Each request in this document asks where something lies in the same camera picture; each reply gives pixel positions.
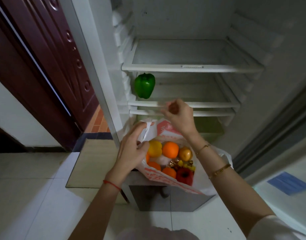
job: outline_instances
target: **white plastic bag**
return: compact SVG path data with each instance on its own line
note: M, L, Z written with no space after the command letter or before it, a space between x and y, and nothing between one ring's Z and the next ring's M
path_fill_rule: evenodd
M194 173L192 186L180 183L176 179L162 173L161 171L148 166L145 158L136 167L136 169L138 169L141 173L143 173L145 177L148 178L149 180L156 181L156 182L162 182L162 183L172 185L172 186L177 186L188 193L194 193L194 194L198 193L198 194L205 194L209 196L217 194L214 186L209 180L207 174L205 173L201 163L196 158L193 149L188 144L188 142L183 138L183 136L172 127L171 123L168 120L161 119L157 121L157 120L152 120L152 119L146 119L146 120L143 120L143 122L147 123L147 127L140 134L138 141L143 142L143 141L150 141L152 139L155 139L160 142L164 142L164 141L175 142L179 145L180 148L183 146L187 146L193 152L192 160L194 162L194 166L196 167L196 169ZM220 157L226 160L227 163L231 164L231 166L233 167L232 158L230 154L214 146L212 146L212 148L219 154Z

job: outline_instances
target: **hand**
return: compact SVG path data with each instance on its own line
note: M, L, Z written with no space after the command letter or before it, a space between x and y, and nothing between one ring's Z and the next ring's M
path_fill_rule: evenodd
M161 112L184 137L198 133L194 123L193 109L183 100L167 102L166 107Z
M138 122L123 137L116 162L113 168L106 174L105 179L107 181L121 187L131 170L145 158L150 144L148 141L144 141L141 145L138 145L139 142L137 141L137 138L145 128L145 122Z

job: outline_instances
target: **gold bracelet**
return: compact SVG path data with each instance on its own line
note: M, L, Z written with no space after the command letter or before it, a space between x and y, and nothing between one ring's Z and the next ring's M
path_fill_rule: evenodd
M226 164L226 165L225 165L224 167L222 167L221 169L215 171L215 172L209 177L209 179L216 177L217 175L219 175L221 172L223 172L225 169L229 168L230 166L231 166L230 164Z
M197 153L196 153L196 156L199 155L201 153L201 151L204 149L204 148L208 148L210 146L210 144L207 144L205 146L202 147L202 149L200 149Z

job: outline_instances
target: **sticker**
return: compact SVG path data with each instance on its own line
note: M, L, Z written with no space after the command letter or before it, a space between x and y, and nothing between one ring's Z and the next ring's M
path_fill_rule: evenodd
M267 182L289 196L306 190L305 182L287 172L283 172Z

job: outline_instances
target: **brown wooden door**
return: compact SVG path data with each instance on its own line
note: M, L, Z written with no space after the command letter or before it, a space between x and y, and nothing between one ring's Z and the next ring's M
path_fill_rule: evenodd
M99 102L58 0L0 0L84 131Z
M73 149L78 127L1 16L0 82L65 149Z

